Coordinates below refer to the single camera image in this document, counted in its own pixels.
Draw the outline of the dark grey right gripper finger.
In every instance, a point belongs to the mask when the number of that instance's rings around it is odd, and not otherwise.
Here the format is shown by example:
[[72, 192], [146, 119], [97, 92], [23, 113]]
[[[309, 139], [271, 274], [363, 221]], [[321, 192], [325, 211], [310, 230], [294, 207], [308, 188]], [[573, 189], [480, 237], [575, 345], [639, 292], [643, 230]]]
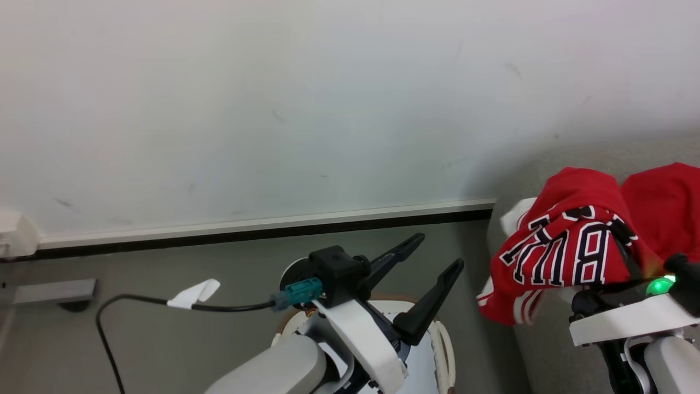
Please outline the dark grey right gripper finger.
[[633, 240], [637, 237], [630, 227], [624, 222], [611, 222], [610, 232], [614, 237], [622, 257], [623, 264], [627, 268], [630, 281], [640, 281], [644, 279], [643, 271], [633, 254]]

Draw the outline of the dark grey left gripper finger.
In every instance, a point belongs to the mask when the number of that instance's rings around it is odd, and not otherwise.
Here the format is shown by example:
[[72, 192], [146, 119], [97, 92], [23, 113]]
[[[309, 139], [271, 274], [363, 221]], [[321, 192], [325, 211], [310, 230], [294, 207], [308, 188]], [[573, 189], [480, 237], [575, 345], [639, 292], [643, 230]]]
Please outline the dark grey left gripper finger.
[[424, 234], [413, 234], [409, 239], [404, 240], [391, 250], [370, 262], [370, 271], [365, 279], [358, 284], [358, 296], [360, 299], [368, 300], [372, 290], [383, 280], [383, 278], [395, 267], [396, 264], [404, 262], [425, 240]]
[[427, 294], [420, 297], [407, 312], [401, 312], [395, 317], [393, 329], [399, 334], [400, 341], [409, 346], [417, 346], [422, 341], [464, 267], [465, 262], [456, 259], [438, 275], [435, 285]]

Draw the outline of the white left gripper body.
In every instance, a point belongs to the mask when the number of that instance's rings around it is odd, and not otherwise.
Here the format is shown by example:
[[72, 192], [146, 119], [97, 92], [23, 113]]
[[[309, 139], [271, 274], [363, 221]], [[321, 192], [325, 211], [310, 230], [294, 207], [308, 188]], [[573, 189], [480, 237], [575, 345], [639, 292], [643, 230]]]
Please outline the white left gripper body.
[[313, 394], [335, 394], [350, 387], [354, 372], [364, 372], [383, 394], [397, 394], [404, 386], [407, 367], [375, 322], [369, 306], [355, 299], [332, 308], [314, 301], [311, 332], [332, 347], [347, 364], [336, 382], [326, 383]]

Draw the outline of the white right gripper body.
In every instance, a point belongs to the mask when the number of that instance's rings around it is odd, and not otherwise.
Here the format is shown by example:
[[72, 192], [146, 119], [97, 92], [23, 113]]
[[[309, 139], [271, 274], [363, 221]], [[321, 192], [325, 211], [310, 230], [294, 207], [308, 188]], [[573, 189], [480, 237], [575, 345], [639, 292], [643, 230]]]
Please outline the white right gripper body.
[[700, 325], [668, 292], [614, 306], [600, 292], [583, 289], [571, 301], [568, 331], [575, 346], [668, 334], [684, 337], [684, 329]]

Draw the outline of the red jersey clothing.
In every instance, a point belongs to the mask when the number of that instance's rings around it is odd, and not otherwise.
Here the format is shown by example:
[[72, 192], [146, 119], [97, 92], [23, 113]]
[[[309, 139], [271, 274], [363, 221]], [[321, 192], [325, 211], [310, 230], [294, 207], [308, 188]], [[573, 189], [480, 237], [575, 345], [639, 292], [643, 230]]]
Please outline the red jersey clothing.
[[477, 298], [480, 312], [503, 325], [530, 324], [547, 289], [582, 286], [576, 274], [582, 228], [624, 222], [635, 232], [633, 254], [644, 277], [665, 274], [663, 263], [684, 253], [700, 261], [700, 167], [670, 164], [629, 176], [567, 167], [550, 177], [523, 213], [502, 217], [513, 233], [495, 253]]

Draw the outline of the grey fabric sofa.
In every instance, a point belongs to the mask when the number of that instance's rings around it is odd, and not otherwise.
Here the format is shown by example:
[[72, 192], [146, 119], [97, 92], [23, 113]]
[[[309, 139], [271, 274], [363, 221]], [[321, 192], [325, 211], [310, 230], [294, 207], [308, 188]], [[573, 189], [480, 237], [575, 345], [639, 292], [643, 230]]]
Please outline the grey fabric sofa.
[[[537, 195], [546, 180], [565, 167], [592, 168], [622, 183], [634, 173], [675, 162], [700, 167], [700, 132], [546, 150], [498, 180], [497, 201], [487, 229], [488, 251], [494, 257], [506, 240], [500, 217], [519, 200]], [[545, 295], [534, 324], [512, 328], [512, 346], [520, 352], [530, 391], [613, 394], [600, 351], [593, 346], [573, 346], [569, 315], [570, 307], [560, 297]]]

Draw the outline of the white plastic laundry basket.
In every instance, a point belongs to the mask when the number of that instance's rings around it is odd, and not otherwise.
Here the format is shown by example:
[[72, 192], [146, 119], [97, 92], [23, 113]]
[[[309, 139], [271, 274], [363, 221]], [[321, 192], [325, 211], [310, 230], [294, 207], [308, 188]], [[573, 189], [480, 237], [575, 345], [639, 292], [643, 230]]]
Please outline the white plastic laundry basket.
[[[370, 299], [369, 302], [393, 321], [400, 312], [411, 309], [415, 300], [403, 295], [380, 294], [378, 298]], [[301, 332], [307, 320], [315, 312], [317, 312], [316, 307], [311, 307], [308, 311], [296, 309], [291, 311], [278, 327], [271, 347]], [[322, 348], [332, 357], [340, 374], [344, 374], [347, 371], [347, 364], [325, 344]], [[408, 376], [397, 394], [455, 394], [457, 364], [452, 339], [445, 325], [437, 317], [431, 322], [420, 344], [411, 347], [405, 364]], [[378, 394], [378, 391], [370, 386], [364, 386], [358, 394]]]

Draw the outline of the white and black baseboard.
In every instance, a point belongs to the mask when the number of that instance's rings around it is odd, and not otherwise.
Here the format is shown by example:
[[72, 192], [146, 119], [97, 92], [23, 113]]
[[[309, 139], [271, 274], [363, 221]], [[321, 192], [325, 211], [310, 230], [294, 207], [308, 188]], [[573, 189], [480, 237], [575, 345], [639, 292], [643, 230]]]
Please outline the white and black baseboard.
[[103, 234], [45, 236], [38, 242], [38, 249], [33, 257], [81, 257], [186, 245], [225, 244], [239, 240], [483, 220], [490, 216], [494, 205], [494, 199], [458, 200], [440, 204], [118, 230]]

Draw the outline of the white wall socket box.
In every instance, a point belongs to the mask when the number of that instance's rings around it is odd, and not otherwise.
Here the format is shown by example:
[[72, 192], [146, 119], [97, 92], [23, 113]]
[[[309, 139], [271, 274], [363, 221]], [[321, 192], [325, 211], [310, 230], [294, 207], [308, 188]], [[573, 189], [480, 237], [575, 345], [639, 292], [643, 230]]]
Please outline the white wall socket box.
[[39, 243], [40, 236], [25, 215], [0, 211], [0, 259], [32, 256]]

